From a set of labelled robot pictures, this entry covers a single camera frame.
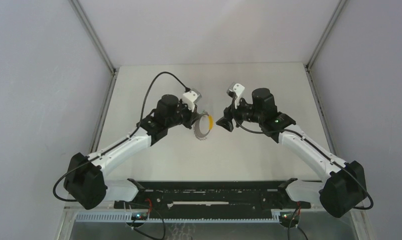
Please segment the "silver keyring with chain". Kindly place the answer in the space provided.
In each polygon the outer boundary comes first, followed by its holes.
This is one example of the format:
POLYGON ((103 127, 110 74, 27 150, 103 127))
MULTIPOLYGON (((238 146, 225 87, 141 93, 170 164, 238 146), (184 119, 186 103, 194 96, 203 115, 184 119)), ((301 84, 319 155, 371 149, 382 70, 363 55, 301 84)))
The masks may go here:
POLYGON ((199 119, 195 123, 193 127, 194 136, 199 141, 204 141, 207 139, 208 135, 210 134, 211 130, 209 130, 209 120, 208 115, 210 115, 207 111, 203 111, 200 114, 199 119))

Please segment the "yellow capped key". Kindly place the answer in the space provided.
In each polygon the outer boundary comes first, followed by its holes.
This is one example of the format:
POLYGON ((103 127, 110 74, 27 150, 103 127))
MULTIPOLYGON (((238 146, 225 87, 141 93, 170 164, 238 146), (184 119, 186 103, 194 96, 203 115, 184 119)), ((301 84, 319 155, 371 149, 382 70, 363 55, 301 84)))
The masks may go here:
POLYGON ((208 130, 212 130, 214 127, 214 119, 211 115, 208 115, 208 130))

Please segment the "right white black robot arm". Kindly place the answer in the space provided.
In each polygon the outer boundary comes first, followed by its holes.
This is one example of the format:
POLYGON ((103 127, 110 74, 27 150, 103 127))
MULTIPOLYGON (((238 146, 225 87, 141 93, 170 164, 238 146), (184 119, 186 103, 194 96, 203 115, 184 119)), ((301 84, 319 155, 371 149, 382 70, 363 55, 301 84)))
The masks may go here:
POLYGON ((278 110, 268 88, 253 90, 252 103, 243 98, 244 90, 239 83, 228 88, 231 104, 216 124, 229 132, 237 127, 271 138, 297 155, 320 179, 313 182, 291 178, 281 184, 278 188, 281 208, 305 202, 321 206, 331 216, 340 218, 352 209, 369 210, 374 206, 360 163, 347 162, 318 145, 293 118, 278 110))

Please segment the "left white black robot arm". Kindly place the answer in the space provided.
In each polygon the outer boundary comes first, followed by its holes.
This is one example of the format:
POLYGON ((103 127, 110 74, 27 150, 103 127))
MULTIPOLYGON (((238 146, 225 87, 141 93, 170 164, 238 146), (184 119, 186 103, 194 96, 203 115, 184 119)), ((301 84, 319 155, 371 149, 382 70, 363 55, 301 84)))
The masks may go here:
POLYGON ((146 196, 131 180, 106 180, 119 165, 134 154, 147 149, 164 138, 168 130, 182 125, 191 129, 200 118, 197 102, 201 94, 195 90, 185 92, 181 98, 165 94, 136 129, 104 149, 88 155, 76 153, 69 162, 63 187, 86 210, 104 201, 125 201, 138 209, 146 196))

